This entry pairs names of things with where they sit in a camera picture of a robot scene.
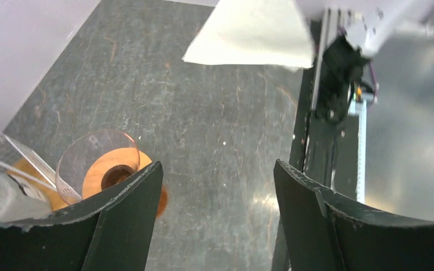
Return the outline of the single white coffee filter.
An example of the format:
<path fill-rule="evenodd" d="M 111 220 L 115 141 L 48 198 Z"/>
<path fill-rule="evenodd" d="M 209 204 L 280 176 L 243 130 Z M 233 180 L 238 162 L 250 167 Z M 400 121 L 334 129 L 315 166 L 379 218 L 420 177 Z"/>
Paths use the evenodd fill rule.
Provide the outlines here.
<path fill-rule="evenodd" d="M 182 60 L 202 65 L 311 68 L 315 47 L 296 1 L 219 1 Z"/>

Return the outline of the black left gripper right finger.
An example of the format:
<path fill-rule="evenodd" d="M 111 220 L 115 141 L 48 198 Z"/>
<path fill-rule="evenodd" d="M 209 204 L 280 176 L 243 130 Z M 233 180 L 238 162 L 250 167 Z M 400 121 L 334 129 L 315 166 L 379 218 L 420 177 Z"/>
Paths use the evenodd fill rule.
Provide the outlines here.
<path fill-rule="evenodd" d="M 434 222 L 359 203 L 282 160 L 274 180 L 293 270 L 434 270 Z"/>

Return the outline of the clear pink glass dripper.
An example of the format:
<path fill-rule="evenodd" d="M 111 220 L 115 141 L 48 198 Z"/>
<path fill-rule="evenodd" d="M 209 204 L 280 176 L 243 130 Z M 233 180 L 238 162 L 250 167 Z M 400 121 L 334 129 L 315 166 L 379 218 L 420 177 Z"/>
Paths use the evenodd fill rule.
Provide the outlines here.
<path fill-rule="evenodd" d="M 56 169 L 59 196 L 68 205 L 84 200 L 82 186 L 90 166 L 103 154 L 124 147 L 138 149 L 137 143 L 127 133 L 110 129 L 89 133 L 71 144 Z"/>

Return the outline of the wooden ring dripper stand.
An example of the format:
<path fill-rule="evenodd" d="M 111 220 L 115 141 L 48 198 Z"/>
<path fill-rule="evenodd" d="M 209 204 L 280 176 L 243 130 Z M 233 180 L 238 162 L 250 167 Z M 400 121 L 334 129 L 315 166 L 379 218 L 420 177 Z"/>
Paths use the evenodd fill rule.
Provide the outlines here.
<path fill-rule="evenodd" d="M 90 166 L 84 177 L 83 198 L 124 181 L 149 164 L 151 159 L 133 147 L 117 148 L 103 154 Z"/>

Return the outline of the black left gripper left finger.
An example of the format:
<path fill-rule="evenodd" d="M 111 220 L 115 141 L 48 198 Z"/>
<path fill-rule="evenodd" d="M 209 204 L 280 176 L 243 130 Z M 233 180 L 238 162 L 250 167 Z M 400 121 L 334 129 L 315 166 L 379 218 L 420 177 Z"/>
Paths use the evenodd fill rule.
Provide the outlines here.
<path fill-rule="evenodd" d="M 144 270 L 162 181 L 156 161 L 42 219 L 0 222 L 0 270 Z"/>

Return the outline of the amber glass carafe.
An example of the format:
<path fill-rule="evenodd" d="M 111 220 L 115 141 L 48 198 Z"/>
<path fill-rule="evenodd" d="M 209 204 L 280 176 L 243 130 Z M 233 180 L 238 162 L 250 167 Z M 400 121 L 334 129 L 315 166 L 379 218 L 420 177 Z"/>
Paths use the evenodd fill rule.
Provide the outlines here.
<path fill-rule="evenodd" d="M 162 185 L 156 218 L 161 217 L 168 205 L 168 190 L 166 185 Z"/>

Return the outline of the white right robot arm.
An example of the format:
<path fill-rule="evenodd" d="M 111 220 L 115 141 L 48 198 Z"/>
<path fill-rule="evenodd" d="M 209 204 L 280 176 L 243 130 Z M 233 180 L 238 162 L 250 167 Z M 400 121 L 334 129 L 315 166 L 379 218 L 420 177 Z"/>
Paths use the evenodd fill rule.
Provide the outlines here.
<path fill-rule="evenodd" d="M 298 1 L 306 18 L 321 20 L 319 55 L 338 36 L 366 58 L 391 36 L 434 39 L 434 1 Z"/>

